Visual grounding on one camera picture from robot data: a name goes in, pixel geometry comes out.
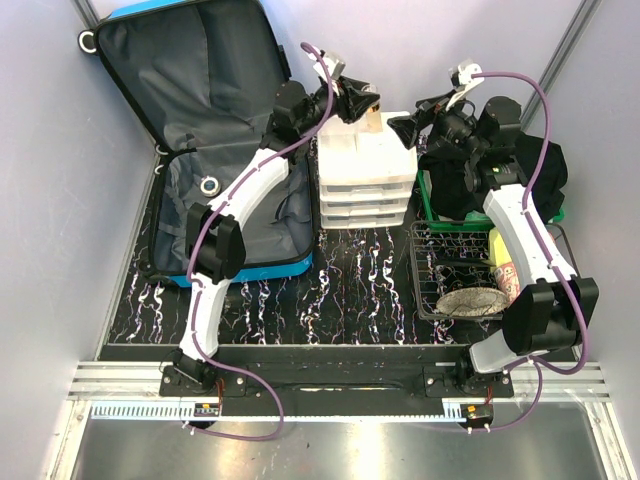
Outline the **white plastic drawer unit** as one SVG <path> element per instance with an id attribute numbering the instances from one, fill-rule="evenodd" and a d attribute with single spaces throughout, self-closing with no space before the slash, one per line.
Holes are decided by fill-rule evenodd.
<path id="1" fill-rule="evenodd" d="M 418 170 L 417 151 L 406 149 L 387 125 L 404 111 L 380 112 L 383 131 L 364 133 L 364 117 L 346 124 L 330 118 L 318 133 L 320 223 L 326 230 L 403 223 Z"/>

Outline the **green plastic tray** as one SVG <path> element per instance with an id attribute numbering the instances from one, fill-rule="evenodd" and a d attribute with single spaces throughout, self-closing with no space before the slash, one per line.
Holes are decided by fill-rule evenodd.
<path id="1" fill-rule="evenodd" d="M 420 197 L 424 206 L 426 221 L 435 224 L 433 230 L 490 231 L 494 227 L 488 216 L 476 211 L 469 213 L 462 221 L 455 221 L 448 217 L 439 216 L 431 205 L 431 181 L 429 173 L 425 170 L 420 170 L 417 174 L 417 181 L 420 187 Z"/>

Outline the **blue fish-print suitcase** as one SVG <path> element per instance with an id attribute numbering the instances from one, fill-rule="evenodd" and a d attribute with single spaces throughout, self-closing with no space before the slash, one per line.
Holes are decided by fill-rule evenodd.
<path id="1" fill-rule="evenodd" d="M 140 234 L 139 273 L 186 286 L 189 208 L 206 178 L 228 187 L 258 149 L 286 55 L 257 1 L 145 1 L 78 37 L 152 136 L 159 163 Z"/>

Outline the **small dark bottle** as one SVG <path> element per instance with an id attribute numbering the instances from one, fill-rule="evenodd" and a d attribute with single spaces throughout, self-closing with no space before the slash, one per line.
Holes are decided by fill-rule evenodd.
<path id="1" fill-rule="evenodd" d="M 380 100 L 377 100 L 368 108 L 364 116 L 364 120 L 365 124 L 362 127 L 362 131 L 364 133 L 377 134 L 383 131 L 380 113 Z"/>

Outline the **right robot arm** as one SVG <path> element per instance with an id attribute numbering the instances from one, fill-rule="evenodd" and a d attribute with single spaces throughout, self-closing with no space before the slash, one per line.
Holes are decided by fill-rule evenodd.
<path id="1" fill-rule="evenodd" d="M 452 381 L 470 397 L 516 366 L 586 348 L 599 297 L 595 280 L 581 277 L 565 260 L 535 208 L 533 181 L 515 154 L 520 115 L 520 104 L 505 96 L 491 98 L 480 116 L 467 115 L 448 94 L 387 122 L 405 148 L 415 147 L 429 128 L 428 154 L 462 161 L 466 188 L 500 233 L 518 275 L 521 290 L 504 310 L 500 330 L 467 347 L 455 364 Z"/>

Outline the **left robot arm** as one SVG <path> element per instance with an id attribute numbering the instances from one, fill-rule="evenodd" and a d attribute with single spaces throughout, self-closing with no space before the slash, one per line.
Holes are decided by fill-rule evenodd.
<path id="1" fill-rule="evenodd" d="M 216 383 L 211 358 L 218 350 L 218 330 L 232 279 L 243 268 L 244 226 L 256 207 L 289 174 L 304 146 L 332 116 L 346 124 L 378 105 L 371 84 L 341 76 L 321 83 L 309 95 L 301 83 L 288 81 L 276 93 L 273 111 L 248 166 L 208 204 L 195 203 L 187 215 L 187 278 L 191 300 L 186 330 L 172 363 L 181 384 L 196 396 Z"/>

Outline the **yellow faceted cup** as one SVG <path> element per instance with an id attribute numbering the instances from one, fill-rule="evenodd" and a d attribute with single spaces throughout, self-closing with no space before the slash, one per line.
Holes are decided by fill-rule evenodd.
<path id="1" fill-rule="evenodd" d="M 489 265 L 492 270 L 512 262 L 507 246 L 497 228 L 489 231 L 488 245 Z"/>

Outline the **pink patterned cup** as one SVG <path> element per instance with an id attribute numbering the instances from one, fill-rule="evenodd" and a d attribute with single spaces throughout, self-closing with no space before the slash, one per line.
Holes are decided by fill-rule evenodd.
<path id="1" fill-rule="evenodd" d="M 512 262 L 505 263 L 494 269 L 494 277 L 498 289 L 512 303 L 520 294 L 520 282 L 517 271 Z"/>

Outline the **speckled grey plate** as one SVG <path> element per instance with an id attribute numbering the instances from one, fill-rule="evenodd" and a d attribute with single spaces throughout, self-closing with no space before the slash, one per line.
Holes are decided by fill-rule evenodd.
<path id="1" fill-rule="evenodd" d="M 448 316 L 484 317 L 497 314 L 508 305 L 508 297 L 498 289 L 470 287 L 443 295 L 436 302 L 436 309 Z"/>

